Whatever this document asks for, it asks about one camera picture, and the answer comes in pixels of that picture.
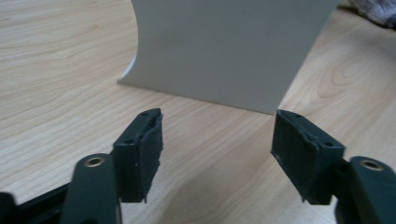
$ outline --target dark object in background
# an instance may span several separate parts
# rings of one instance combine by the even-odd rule
[[[311,204],[338,199],[338,223],[393,224],[396,175],[365,157],[343,160],[345,147],[301,115],[277,110],[271,153]]]
[[[147,199],[163,150],[161,109],[139,114],[114,143],[112,152],[80,160],[72,181],[16,205],[0,193],[0,223],[122,223],[120,199]]]

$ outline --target wood grain surface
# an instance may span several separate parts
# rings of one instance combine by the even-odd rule
[[[143,110],[164,113],[162,166],[124,223],[335,223],[269,151],[274,118],[117,85],[137,49],[127,0],[0,1],[0,190],[23,203],[70,180]],[[337,8],[281,108],[396,169],[396,33]]]

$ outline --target light wood tabletop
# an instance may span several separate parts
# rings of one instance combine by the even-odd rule
[[[134,117],[163,111],[162,165],[124,223],[335,223],[302,203],[271,156],[274,117],[116,84],[137,49],[128,0],[0,2],[0,190],[18,203],[108,153]],[[396,169],[396,33],[337,8],[281,108]]]

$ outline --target wooden table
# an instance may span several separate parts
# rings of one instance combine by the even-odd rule
[[[0,2],[0,190],[23,203],[70,180],[141,111],[164,113],[162,166],[124,223],[334,223],[272,158],[274,117],[117,85],[137,49],[131,3]],[[396,33],[337,8],[281,108],[396,169]]]

